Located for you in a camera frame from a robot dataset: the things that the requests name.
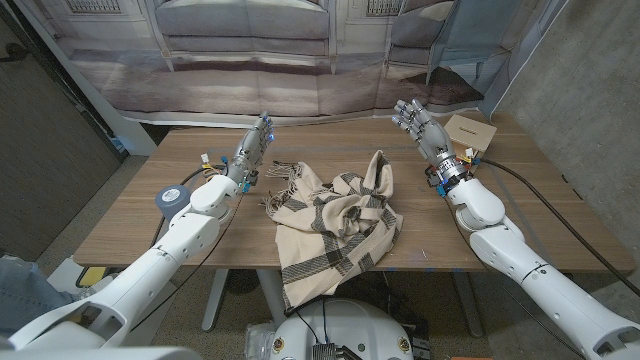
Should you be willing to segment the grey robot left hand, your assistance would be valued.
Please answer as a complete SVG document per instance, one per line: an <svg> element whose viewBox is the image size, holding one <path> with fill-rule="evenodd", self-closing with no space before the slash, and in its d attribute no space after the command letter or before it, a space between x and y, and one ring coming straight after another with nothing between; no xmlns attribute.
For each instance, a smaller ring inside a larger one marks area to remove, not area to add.
<svg viewBox="0 0 640 360"><path fill-rule="evenodd" d="M239 142L227 165L226 176L234 180L242 193L257 184L258 170L269 144L275 139L273 121L267 112L259 115Z"/></svg>

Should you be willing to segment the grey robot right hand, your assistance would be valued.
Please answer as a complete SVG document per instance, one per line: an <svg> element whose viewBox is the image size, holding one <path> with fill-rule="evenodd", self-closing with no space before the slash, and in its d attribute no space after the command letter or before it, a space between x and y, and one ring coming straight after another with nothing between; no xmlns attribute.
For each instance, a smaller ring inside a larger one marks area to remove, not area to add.
<svg viewBox="0 0 640 360"><path fill-rule="evenodd" d="M417 100L398 100L392 122L418 144L419 153L430 164L425 170L428 182L438 194L446 196L459 183L472 175L454 151L453 142L444 127L427 113Z"/></svg>

